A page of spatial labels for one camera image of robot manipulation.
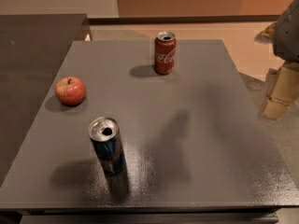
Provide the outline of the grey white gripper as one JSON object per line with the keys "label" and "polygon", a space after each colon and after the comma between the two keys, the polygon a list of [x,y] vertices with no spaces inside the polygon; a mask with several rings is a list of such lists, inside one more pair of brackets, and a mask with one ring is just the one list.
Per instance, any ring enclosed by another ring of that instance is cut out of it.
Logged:
{"label": "grey white gripper", "polygon": [[261,38],[273,40],[274,54],[286,61],[278,70],[268,71],[261,106],[262,116],[280,119],[299,97],[299,0],[261,31]]}

